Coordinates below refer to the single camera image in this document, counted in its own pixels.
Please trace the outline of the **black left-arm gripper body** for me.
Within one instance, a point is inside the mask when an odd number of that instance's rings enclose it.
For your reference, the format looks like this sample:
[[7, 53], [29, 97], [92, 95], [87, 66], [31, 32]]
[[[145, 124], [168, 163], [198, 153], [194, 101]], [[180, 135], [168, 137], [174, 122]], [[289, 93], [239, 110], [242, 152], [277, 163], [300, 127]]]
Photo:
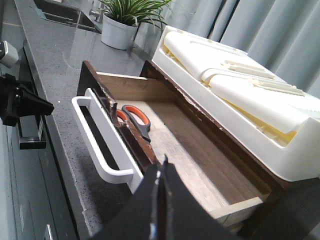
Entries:
[[0, 76], [0, 118], [2, 124], [15, 127], [19, 118], [25, 116], [23, 93], [25, 86], [13, 75]]

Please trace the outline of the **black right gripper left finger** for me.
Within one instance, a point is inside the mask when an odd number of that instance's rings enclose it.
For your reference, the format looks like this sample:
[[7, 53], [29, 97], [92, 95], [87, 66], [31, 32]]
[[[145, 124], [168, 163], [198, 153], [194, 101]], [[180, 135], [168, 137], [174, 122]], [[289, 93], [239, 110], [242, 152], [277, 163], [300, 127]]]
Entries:
[[139, 187], [124, 205], [91, 240], [158, 240], [159, 229], [152, 218], [153, 188], [157, 166], [150, 165]]

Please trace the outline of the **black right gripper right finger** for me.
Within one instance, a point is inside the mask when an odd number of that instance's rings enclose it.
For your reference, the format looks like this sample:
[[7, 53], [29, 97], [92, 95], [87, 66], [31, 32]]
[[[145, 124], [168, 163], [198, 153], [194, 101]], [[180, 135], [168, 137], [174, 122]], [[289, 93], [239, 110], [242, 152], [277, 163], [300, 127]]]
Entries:
[[210, 216], [164, 157], [156, 172], [156, 238], [158, 240], [237, 240]]

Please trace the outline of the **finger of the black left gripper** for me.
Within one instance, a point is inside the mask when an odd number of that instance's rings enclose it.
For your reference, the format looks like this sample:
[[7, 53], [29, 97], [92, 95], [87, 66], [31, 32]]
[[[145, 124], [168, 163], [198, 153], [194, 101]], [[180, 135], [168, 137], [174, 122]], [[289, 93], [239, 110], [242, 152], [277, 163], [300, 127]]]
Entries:
[[49, 116], [54, 110], [54, 105], [36, 94], [32, 93], [23, 84], [17, 87], [17, 115], [25, 116]]

